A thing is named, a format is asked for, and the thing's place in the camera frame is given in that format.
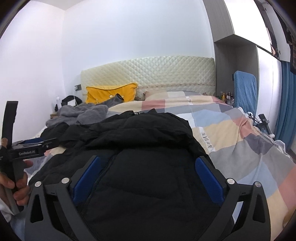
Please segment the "person's left hand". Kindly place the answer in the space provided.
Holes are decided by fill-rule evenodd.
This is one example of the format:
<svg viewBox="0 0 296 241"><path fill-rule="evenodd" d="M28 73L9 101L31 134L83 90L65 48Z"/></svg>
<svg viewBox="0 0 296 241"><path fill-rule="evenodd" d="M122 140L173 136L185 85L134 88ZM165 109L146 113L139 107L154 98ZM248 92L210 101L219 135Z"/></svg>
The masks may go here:
<svg viewBox="0 0 296 241"><path fill-rule="evenodd" d="M1 183L1 200L10 207L8 197L6 195L5 189L14 189L17 187L17 191L13 194L14 200L18 206L24 206L28 204L30 187L28 186L28 175L23 172L22 179L19 179L16 183L10 180L5 173L1 173L0 178Z"/></svg>

